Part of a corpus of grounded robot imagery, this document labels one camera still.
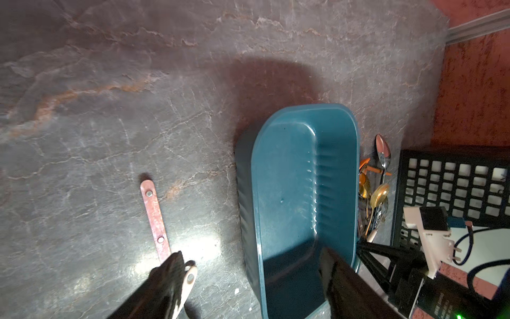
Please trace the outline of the gold spoon green handle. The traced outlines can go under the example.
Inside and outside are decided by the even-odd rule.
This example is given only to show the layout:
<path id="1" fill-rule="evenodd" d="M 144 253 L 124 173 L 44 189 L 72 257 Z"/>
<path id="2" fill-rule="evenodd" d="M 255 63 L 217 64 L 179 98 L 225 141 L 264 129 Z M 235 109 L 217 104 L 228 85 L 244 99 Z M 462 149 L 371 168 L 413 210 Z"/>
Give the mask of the gold spoon green handle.
<path id="1" fill-rule="evenodd" d="M 361 172 L 359 174 L 359 196 L 362 199 L 362 202 L 365 204 L 365 211 L 361 215 L 363 221 L 363 236 L 366 237 L 369 231 L 369 223 L 370 223 L 370 198 L 371 198 L 371 185 L 368 177 L 365 173 Z"/>

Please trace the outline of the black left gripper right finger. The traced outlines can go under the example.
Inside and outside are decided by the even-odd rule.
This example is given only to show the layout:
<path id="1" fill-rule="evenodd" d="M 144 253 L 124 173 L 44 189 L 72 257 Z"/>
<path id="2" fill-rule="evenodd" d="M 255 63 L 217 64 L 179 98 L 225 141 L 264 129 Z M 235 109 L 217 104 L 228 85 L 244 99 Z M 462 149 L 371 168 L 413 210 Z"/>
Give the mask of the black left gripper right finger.
<path id="1" fill-rule="evenodd" d="M 320 254 L 320 276 L 332 318 L 400 318 L 333 249 Z"/>

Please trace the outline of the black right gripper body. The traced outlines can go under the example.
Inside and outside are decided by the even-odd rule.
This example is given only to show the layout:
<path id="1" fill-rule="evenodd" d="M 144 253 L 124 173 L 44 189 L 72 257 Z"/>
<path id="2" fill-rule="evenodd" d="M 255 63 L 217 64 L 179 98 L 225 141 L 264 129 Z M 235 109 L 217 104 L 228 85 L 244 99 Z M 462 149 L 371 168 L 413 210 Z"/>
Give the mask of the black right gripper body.
<path id="1" fill-rule="evenodd" d="M 388 302 L 407 318 L 412 317 L 415 308 L 433 318 L 509 318 L 508 272 L 491 299 L 474 287 L 479 272 L 508 265 L 508 260 L 472 269 L 464 286 L 441 273 L 433 279 L 425 275 L 426 259 L 420 251 L 360 241 L 356 254 L 386 293 Z"/>

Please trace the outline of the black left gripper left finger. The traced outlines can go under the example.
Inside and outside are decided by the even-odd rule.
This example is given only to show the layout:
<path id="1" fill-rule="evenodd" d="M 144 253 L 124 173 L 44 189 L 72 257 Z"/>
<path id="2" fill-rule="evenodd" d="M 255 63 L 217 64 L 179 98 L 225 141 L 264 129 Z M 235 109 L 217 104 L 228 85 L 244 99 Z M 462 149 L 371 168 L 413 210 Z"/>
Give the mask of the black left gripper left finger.
<path id="1" fill-rule="evenodd" d="M 172 318 L 181 305 L 184 277 L 183 254 L 172 253 L 110 318 Z"/>

